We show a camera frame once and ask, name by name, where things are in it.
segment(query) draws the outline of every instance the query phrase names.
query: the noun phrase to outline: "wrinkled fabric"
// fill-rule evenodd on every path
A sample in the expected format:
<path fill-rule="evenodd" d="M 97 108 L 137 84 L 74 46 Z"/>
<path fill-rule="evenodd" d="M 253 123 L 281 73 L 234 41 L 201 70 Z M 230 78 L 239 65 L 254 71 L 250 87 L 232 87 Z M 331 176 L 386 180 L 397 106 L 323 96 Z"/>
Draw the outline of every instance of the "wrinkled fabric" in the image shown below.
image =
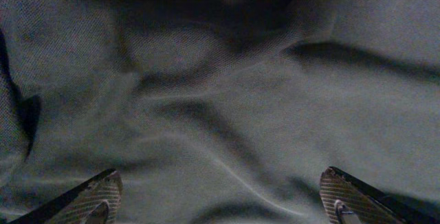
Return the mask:
<path fill-rule="evenodd" d="M 0 1 L 0 217 L 116 168 L 118 223 L 327 223 L 327 166 L 439 216 L 438 0 Z"/>

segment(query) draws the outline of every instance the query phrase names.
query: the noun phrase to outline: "gray fabric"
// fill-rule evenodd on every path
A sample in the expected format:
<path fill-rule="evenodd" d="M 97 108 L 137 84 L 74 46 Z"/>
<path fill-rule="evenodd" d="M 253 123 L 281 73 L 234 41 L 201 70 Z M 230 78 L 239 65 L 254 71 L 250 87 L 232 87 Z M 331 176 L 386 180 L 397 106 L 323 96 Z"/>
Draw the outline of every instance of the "gray fabric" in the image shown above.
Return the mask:
<path fill-rule="evenodd" d="M 318 182 L 330 165 L 439 209 L 438 0 L 1 10 L 9 220 L 107 168 L 124 183 L 119 223 L 326 223 Z M 29 99 L 34 133 L 18 114 Z"/>

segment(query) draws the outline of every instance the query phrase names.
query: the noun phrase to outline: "garment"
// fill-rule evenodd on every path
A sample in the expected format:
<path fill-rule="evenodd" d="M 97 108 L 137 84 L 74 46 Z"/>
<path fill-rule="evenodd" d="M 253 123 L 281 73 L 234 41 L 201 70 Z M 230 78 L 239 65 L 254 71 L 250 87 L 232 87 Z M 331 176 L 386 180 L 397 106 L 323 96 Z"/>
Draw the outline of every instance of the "garment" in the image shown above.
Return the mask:
<path fill-rule="evenodd" d="M 440 209 L 438 0 L 1 0 L 0 215 L 327 223 L 327 166 Z"/>

